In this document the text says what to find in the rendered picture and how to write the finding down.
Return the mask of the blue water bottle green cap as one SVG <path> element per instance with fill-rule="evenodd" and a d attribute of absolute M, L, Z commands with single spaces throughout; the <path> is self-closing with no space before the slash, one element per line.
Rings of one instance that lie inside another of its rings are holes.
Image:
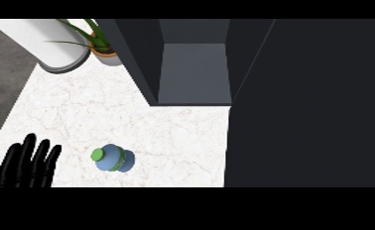
<path fill-rule="evenodd" d="M 126 173 L 135 165 L 135 153 L 116 144 L 107 144 L 93 150 L 92 160 L 102 171 Z"/>

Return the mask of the green potted plant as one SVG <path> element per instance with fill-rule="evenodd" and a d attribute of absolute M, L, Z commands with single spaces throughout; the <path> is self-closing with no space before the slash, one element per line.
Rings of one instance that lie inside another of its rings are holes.
<path fill-rule="evenodd" d="M 92 19 L 86 19 L 86 22 L 93 30 L 90 34 L 86 33 L 80 27 L 67 22 L 64 19 L 59 19 L 59 22 L 83 36 L 83 38 L 87 40 L 87 43 L 80 44 L 70 41 L 56 41 L 56 44 L 76 44 L 77 46 L 89 48 L 102 64 L 108 66 L 120 66 L 120 57 L 107 39 L 105 33 L 95 21 Z"/>

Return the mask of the dark grey cabinet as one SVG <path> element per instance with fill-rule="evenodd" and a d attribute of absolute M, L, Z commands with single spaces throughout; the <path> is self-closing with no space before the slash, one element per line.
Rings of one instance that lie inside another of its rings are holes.
<path fill-rule="evenodd" d="M 272 19 L 101 19 L 99 27 L 152 106 L 229 106 Z"/>

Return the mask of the white cylindrical appliance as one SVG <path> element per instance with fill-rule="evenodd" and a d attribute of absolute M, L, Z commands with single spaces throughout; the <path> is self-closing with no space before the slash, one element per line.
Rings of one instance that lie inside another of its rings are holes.
<path fill-rule="evenodd" d="M 79 68 L 89 56 L 89 41 L 68 26 L 67 19 L 0 19 L 0 31 L 39 59 L 49 73 Z"/>

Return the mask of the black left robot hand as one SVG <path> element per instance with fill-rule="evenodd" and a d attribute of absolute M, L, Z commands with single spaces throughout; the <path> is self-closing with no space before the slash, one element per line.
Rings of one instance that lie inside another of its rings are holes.
<path fill-rule="evenodd" d="M 24 143 L 15 143 L 0 164 L 0 187 L 51 187 L 62 146 L 51 147 L 51 140 L 37 142 L 28 134 Z"/>

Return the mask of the dark grey cabinet door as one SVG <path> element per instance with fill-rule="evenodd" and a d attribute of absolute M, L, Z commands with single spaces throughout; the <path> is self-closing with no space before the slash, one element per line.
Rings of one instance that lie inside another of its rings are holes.
<path fill-rule="evenodd" d="M 231 108 L 225 186 L 375 186 L 374 19 L 275 21 Z"/>

